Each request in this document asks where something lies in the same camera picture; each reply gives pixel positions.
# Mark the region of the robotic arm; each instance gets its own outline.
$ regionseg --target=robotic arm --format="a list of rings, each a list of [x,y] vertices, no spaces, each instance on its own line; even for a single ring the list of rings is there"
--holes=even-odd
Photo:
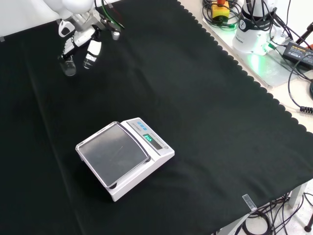
[[[277,0],[245,0],[233,46],[244,53],[263,55],[268,45],[270,31],[277,34],[271,26],[271,15],[276,10]]]
[[[84,46],[89,45],[84,67],[90,69],[94,65],[101,50],[99,39],[102,30],[111,31],[114,40],[118,40],[120,36],[120,27],[100,15],[93,8],[93,0],[44,0],[44,2],[62,19],[59,25],[61,37],[66,37],[75,31],[66,41],[63,53],[58,57],[66,76],[76,74],[73,55]]]

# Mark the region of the digital scale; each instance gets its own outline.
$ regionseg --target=digital scale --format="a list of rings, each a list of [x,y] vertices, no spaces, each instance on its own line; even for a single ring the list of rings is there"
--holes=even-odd
[[[175,154],[140,118],[111,123],[78,144],[76,151],[113,201]]]

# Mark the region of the power adapter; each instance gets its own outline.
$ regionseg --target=power adapter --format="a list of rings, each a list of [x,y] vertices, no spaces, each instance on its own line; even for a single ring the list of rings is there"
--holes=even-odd
[[[288,43],[284,51],[283,58],[293,63],[297,63],[301,58],[303,58],[307,54],[310,54],[312,56],[304,58],[303,60],[301,60],[299,64],[309,69],[312,69],[313,68],[313,51],[305,47],[301,47],[298,44]]]

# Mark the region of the black tablecloth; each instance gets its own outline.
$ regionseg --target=black tablecloth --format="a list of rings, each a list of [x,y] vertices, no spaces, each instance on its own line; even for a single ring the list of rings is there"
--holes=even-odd
[[[210,234],[313,177],[313,135],[176,0],[115,7],[120,40],[76,77],[55,22],[0,44],[0,234]],[[136,117],[176,154],[113,203],[75,146]]]

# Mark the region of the scale display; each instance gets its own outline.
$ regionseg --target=scale display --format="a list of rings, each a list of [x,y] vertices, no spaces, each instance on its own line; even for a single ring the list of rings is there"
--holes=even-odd
[[[159,145],[149,134],[144,134],[143,137],[157,150],[162,149],[161,145]]]

